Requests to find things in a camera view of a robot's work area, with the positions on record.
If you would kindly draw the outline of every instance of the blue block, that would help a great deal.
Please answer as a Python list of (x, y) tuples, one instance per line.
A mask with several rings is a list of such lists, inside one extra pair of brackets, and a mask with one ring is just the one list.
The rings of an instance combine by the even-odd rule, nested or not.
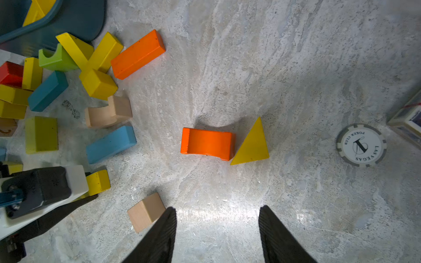
[(6, 160), (6, 149), (0, 147), (0, 162)]
[(89, 164), (101, 162), (136, 144), (133, 127), (123, 126), (86, 146)]
[(29, 108), (33, 112), (42, 112), (53, 102), (67, 87), (66, 75), (61, 71), (54, 71), (38, 88), (29, 96)]

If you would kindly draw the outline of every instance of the light blue block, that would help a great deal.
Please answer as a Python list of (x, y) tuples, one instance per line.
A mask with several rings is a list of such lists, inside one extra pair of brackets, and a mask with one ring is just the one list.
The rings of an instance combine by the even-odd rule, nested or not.
[(86, 147), (89, 164), (101, 162), (136, 144), (133, 127), (123, 126)]
[(6, 149), (0, 147), (0, 162), (6, 160)]

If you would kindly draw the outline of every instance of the yellow triangular block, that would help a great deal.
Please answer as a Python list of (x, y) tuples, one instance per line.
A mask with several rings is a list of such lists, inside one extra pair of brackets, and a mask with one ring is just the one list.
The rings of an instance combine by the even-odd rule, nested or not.
[(254, 162), (269, 158), (266, 138), (260, 117), (254, 123), (237, 154), (232, 159), (231, 165), (245, 162)]

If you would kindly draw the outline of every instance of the beige arch block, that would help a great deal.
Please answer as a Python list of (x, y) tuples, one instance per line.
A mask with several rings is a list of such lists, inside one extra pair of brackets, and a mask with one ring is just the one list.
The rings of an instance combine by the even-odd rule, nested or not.
[(93, 129), (111, 127), (131, 117), (130, 100), (117, 96), (108, 97), (108, 106), (85, 109), (86, 126)]

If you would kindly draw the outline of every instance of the orange block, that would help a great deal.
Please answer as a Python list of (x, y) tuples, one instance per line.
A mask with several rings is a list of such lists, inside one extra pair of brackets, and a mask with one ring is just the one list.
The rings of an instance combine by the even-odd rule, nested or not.
[(182, 154), (203, 154), (229, 161), (234, 157), (235, 133), (183, 128)]
[(111, 60), (114, 76), (123, 80), (164, 52), (161, 35), (154, 29)]

